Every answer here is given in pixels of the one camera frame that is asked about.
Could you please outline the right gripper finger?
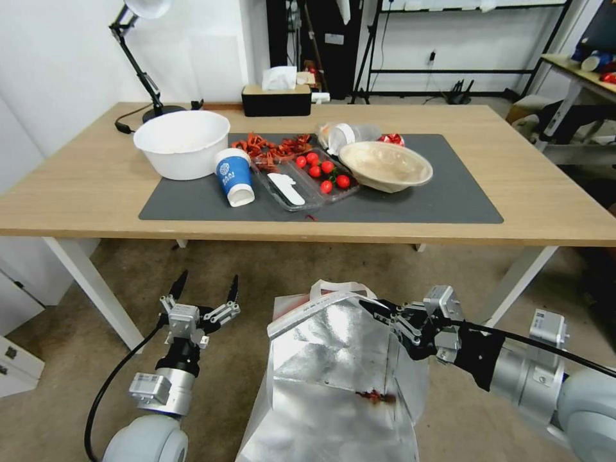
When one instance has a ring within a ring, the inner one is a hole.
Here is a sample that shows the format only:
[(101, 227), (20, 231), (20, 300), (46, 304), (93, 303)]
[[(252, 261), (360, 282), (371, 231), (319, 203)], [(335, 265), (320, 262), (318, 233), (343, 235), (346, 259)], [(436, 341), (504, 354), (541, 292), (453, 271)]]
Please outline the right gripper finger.
[(361, 299), (359, 305), (379, 321), (425, 321), (427, 311), (422, 302), (398, 305), (385, 299)]
[(420, 348), (422, 344), (422, 327), (425, 324), (425, 311), (377, 312), (373, 318), (387, 325), (396, 335), (399, 343), (406, 350)]

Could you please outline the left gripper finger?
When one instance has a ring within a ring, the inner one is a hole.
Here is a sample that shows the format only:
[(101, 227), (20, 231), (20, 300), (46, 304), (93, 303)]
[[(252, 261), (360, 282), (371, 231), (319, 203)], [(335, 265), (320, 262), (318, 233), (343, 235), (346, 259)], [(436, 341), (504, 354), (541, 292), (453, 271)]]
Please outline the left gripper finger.
[(241, 312), (237, 302), (239, 293), (239, 275), (235, 275), (227, 296), (227, 301), (203, 315), (204, 333), (213, 333), (233, 320)]
[(160, 303), (165, 314), (169, 314), (179, 301), (185, 284), (187, 282), (189, 271), (185, 269), (180, 276), (172, 283), (169, 293), (160, 297)]

